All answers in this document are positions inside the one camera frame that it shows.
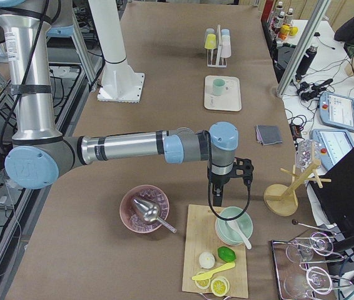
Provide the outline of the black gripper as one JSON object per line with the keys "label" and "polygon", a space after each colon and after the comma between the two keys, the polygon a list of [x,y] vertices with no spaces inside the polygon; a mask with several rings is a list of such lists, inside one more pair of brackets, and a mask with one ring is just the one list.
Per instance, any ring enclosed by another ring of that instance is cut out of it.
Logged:
{"label": "black gripper", "polygon": [[211,192],[213,195],[213,206],[221,206],[223,202],[224,185],[211,184]]}

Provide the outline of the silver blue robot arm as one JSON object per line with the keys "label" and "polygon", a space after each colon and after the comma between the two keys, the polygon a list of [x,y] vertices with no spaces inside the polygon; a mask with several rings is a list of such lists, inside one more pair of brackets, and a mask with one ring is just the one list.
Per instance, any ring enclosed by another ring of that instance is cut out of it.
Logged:
{"label": "silver blue robot arm", "polygon": [[238,130],[218,122],[208,131],[186,128],[101,137],[64,137],[55,127],[46,36],[71,34],[70,1],[0,1],[0,43],[6,43],[11,112],[18,129],[5,158],[8,176],[26,189],[52,185],[68,171],[95,161],[159,154],[171,164],[208,162],[208,202],[220,206],[223,187],[236,174]]}

